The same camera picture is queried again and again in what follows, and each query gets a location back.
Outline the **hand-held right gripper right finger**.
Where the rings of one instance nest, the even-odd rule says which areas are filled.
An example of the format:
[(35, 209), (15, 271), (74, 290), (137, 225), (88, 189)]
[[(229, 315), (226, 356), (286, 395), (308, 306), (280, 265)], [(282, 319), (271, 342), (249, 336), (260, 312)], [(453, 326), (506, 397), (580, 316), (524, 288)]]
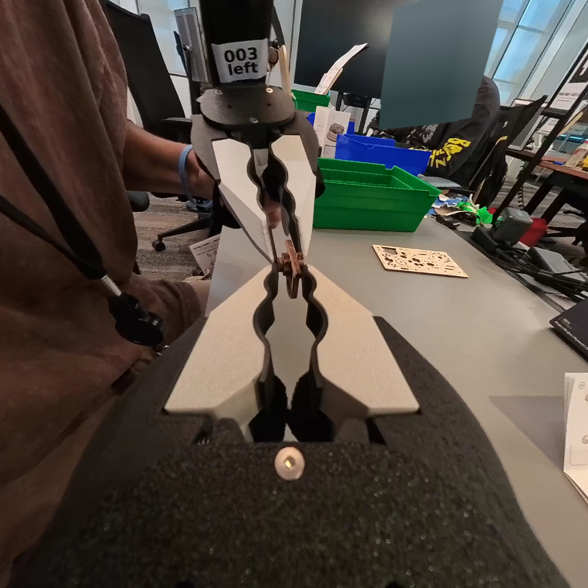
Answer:
[(333, 433), (349, 420), (413, 415), (420, 405), (376, 317), (313, 266), (305, 266), (306, 326), (315, 340), (310, 410)]

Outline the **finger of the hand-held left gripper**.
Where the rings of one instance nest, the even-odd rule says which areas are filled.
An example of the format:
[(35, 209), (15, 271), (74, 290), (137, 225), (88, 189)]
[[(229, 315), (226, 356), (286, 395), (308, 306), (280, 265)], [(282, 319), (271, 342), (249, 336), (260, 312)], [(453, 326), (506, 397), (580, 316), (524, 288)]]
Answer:
[(239, 222), (248, 239), (270, 263), (276, 261), (275, 245), (266, 211), (261, 204), (261, 187), (254, 180), (254, 154), (236, 139), (216, 139), (212, 149), (219, 173), (223, 202)]
[(270, 146), (270, 154), (285, 172), (282, 207), (295, 250), (307, 256), (312, 239), (316, 177), (299, 135), (283, 135)]

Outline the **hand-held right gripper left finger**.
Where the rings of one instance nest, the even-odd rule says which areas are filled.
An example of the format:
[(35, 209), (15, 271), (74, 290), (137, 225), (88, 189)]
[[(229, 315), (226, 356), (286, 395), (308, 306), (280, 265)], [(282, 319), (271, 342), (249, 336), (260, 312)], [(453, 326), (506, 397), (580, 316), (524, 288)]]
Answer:
[(277, 267), (267, 266), (209, 314), (166, 414), (232, 419), (255, 442), (278, 441), (278, 379), (266, 338), (277, 288)]

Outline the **wooden frame piece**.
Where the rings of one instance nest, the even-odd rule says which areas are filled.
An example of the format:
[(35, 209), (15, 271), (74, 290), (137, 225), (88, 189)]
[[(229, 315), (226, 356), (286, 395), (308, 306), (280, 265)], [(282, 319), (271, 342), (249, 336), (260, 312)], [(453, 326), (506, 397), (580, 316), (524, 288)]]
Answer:
[(302, 269), (305, 267), (305, 258), (303, 253), (297, 251), (291, 239), (285, 240), (285, 251), (277, 259), (279, 272), (286, 279), (286, 288), (288, 296), (291, 299), (298, 297), (299, 283), (302, 278)]

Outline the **wooden parts sheet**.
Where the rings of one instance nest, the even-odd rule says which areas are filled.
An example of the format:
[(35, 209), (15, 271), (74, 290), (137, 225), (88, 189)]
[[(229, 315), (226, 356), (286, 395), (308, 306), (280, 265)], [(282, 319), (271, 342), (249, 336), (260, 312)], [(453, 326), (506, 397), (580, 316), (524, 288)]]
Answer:
[(372, 245), (386, 271), (467, 279), (468, 275), (445, 252)]

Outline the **person's left forearm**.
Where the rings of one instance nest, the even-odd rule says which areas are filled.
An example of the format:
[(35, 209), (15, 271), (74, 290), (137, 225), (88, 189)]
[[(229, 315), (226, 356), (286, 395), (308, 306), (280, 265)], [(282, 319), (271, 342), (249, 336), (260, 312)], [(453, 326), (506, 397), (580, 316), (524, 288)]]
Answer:
[(180, 156), (187, 144), (150, 134), (126, 121), (122, 177), (128, 190), (150, 193), (184, 193), (180, 180)]

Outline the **black model kit box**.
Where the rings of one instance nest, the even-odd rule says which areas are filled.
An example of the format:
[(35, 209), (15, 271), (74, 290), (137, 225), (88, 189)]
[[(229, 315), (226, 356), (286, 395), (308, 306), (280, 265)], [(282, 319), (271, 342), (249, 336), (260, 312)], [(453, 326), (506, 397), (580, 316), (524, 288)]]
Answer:
[(575, 348), (587, 360), (587, 309), (576, 305), (549, 321), (566, 343)]

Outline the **person's left hand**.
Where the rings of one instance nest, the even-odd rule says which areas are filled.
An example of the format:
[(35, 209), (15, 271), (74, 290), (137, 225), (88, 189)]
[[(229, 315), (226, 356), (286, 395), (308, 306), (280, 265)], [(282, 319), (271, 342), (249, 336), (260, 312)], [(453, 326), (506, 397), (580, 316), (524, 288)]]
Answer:
[[(266, 216), (268, 218), (269, 228), (275, 229), (281, 222), (280, 204), (272, 200), (272, 198), (264, 191), (264, 189), (261, 189), (259, 201), (261, 202), (262, 208), (265, 211)], [(219, 195), (217, 186), (215, 188), (212, 202), (212, 216), (219, 227), (223, 225), (229, 226), (230, 228), (239, 227), (239, 223), (237, 222), (237, 220), (233, 217), (231, 212), (229, 212), (229, 210), (225, 207), (224, 202), (222, 201), (222, 198)]]

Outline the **blue wristband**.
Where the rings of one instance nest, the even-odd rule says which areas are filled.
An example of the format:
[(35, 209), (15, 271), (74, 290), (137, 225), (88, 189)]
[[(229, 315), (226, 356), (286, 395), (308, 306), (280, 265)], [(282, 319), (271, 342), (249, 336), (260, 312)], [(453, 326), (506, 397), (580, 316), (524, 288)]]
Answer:
[(193, 204), (197, 201), (212, 201), (216, 183), (203, 167), (194, 147), (186, 145), (180, 154), (178, 173), (182, 193)]

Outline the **white printed leaflet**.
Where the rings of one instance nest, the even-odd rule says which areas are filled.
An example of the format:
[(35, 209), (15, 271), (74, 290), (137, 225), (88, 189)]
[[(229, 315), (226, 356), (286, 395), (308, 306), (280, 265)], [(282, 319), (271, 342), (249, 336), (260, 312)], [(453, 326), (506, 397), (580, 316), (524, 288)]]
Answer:
[(350, 113), (347, 111), (316, 107), (313, 128), (318, 138), (321, 158), (335, 158), (337, 138), (347, 133), (349, 122)]

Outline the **large black monitor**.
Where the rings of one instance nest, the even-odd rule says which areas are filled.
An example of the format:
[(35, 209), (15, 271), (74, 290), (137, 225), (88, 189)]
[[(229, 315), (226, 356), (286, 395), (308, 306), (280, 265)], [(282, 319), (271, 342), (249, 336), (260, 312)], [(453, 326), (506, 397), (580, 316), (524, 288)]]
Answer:
[(302, 1), (294, 83), (317, 87), (337, 59), (366, 43), (332, 89), (379, 99), (393, 11), (394, 1)]

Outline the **pile of cardboard scraps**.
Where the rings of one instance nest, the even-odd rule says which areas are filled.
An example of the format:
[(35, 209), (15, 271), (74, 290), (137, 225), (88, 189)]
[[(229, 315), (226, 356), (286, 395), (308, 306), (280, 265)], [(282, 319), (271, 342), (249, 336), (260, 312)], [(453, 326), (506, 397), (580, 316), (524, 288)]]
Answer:
[(462, 222), (492, 224), (493, 214), (485, 206), (473, 201), (471, 194), (459, 194), (451, 190), (441, 192), (428, 212), (428, 216), (459, 217)]

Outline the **dark grey device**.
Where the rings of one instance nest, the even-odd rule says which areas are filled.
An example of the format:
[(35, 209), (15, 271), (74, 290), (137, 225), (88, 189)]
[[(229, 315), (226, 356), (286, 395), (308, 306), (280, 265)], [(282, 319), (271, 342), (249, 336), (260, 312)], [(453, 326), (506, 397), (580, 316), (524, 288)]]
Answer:
[(533, 225), (533, 219), (524, 210), (504, 208), (490, 228), (490, 237), (499, 245), (513, 246)]

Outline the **red box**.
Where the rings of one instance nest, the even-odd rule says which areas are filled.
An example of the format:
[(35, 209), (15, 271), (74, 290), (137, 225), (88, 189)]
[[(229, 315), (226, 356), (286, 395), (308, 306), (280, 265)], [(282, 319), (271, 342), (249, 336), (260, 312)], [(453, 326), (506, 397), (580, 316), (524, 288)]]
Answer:
[(532, 217), (532, 224), (519, 239), (519, 242), (527, 247), (535, 247), (545, 236), (548, 230), (548, 221), (542, 217)]

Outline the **wooden desk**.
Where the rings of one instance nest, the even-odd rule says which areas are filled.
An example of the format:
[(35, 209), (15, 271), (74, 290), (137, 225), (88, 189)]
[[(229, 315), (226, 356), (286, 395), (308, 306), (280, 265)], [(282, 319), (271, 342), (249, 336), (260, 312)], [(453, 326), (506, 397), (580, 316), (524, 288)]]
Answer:
[[(528, 164), (534, 158), (536, 153), (526, 149), (508, 148), (506, 150), (506, 155)], [(587, 171), (571, 168), (564, 164), (565, 161), (567, 161), (567, 156), (563, 154), (544, 154), (539, 163), (529, 172), (529, 174), (530, 176), (537, 177), (543, 172), (560, 172), (572, 178), (587, 180)]]

